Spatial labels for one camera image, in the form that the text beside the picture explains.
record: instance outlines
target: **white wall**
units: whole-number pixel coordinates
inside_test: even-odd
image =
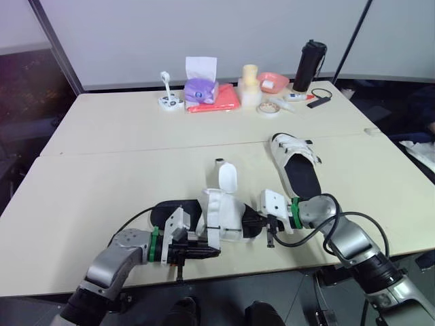
[[[0,55],[50,47],[27,0],[0,0]]]
[[[373,1],[340,77],[435,81],[435,1]]]
[[[217,56],[218,78],[246,63],[295,74],[309,40],[333,75],[366,0],[41,0],[85,90],[186,79],[186,56]]]

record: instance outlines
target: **black shoe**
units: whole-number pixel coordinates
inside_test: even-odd
[[[200,320],[200,309],[195,299],[184,297],[174,304],[162,326],[199,326]]]
[[[245,309],[247,326],[285,326],[278,312],[266,302],[254,301]]]

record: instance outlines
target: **white shoe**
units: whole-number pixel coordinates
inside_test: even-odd
[[[320,159],[306,141],[289,134],[273,135],[269,141],[272,157],[287,195],[311,198],[321,194],[314,165]]]

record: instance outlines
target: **green ring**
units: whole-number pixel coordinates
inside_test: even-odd
[[[292,199],[292,215],[293,215],[293,221],[294,225],[296,226],[296,229],[302,229],[302,224],[299,219],[299,197],[295,197]]]
[[[148,258],[150,262],[154,262],[154,256],[156,254],[157,237],[158,237],[158,226],[154,226],[154,230],[152,230],[151,233],[150,255]]]

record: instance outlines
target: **black water bottle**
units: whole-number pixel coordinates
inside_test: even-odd
[[[293,90],[306,92],[315,74],[320,71],[326,55],[326,45],[310,39],[302,48],[298,72],[293,83]]]

